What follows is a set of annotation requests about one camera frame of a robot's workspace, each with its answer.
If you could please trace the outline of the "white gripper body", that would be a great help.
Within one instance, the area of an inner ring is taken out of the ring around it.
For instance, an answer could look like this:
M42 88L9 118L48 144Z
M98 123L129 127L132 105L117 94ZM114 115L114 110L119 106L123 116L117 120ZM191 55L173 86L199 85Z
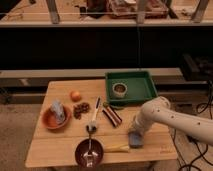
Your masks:
M149 129L149 123L147 118L144 116L136 115L133 118L131 126L128 130L129 133L136 133L140 136L143 136L145 132Z

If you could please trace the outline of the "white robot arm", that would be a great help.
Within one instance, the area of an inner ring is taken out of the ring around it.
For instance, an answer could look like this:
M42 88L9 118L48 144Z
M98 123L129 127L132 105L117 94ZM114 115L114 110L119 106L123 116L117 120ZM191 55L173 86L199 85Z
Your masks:
M128 133L143 139L155 122L183 131L213 146L213 120L176 112L171 109L169 100L163 96L142 104L139 113L133 118Z

